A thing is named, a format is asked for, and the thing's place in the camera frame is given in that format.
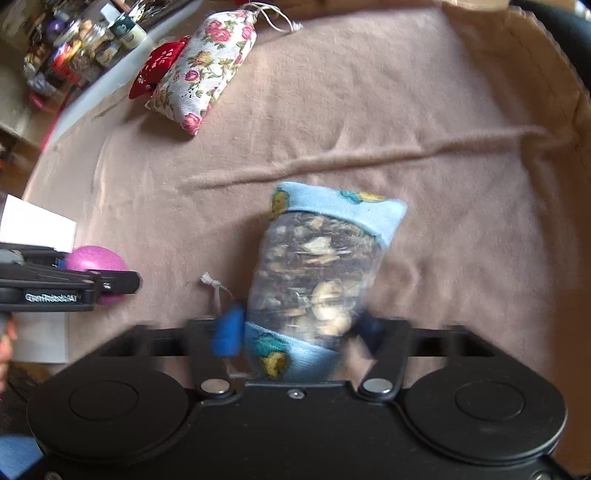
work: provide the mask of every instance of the red fabric pouch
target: red fabric pouch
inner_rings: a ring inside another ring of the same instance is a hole
[[[189,36],[183,37],[178,41],[165,43],[156,48],[135,78],[129,91],[129,98],[133,100],[147,93],[152,94],[156,85],[173,66],[190,39]]]

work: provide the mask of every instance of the blanket wrinkle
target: blanket wrinkle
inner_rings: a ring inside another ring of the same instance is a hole
[[[282,180],[288,177],[340,168],[374,166],[400,160],[421,160],[440,153],[470,153],[484,151],[503,151],[507,145],[515,144],[521,137],[533,137],[546,140],[545,148],[555,147],[556,141],[548,132],[535,125],[524,125],[518,128],[499,129],[497,131],[473,132],[459,135],[449,140],[432,140],[423,146],[402,147],[386,145],[367,151],[335,151],[331,150],[317,155],[300,157],[284,163],[269,162],[266,166],[245,166],[233,170],[210,170],[193,175],[178,184],[182,194],[190,194],[195,190],[220,188],[236,183],[266,182]]]

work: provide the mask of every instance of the pink ball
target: pink ball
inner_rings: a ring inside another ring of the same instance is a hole
[[[66,256],[66,269],[84,272],[86,270],[128,270],[125,261],[115,252],[103,247],[85,245],[75,248]],[[101,305],[110,305],[122,300],[125,295],[103,293],[97,300]]]

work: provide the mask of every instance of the black circular pad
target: black circular pad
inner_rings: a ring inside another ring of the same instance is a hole
[[[467,415],[486,421],[509,420],[521,413],[525,399],[519,390],[493,381],[476,381],[456,392],[457,406]]]
[[[27,419],[45,450],[83,462],[128,462],[182,424],[189,400],[178,382],[111,360],[73,365],[30,400]]]
[[[444,453],[481,465],[510,465],[549,452],[566,423],[558,390],[522,366],[452,365],[406,393],[411,424]]]
[[[70,408],[85,420],[114,420],[130,413],[138,393],[122,382],[104,380],[84,385],[70,397]]]

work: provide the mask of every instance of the pink blanket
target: pink blanket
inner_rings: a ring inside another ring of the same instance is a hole
[[[588,93],[521,11],[326,13],[262,28],[196,137],[122,89],[40,160],[27,199],[144,278],[71,320],[71,354],[211,313],[205,271],[245,297],[280,180],[399,197],[369,307],[465,324],[552,380],[570,412],[559,459],[591,470]]]

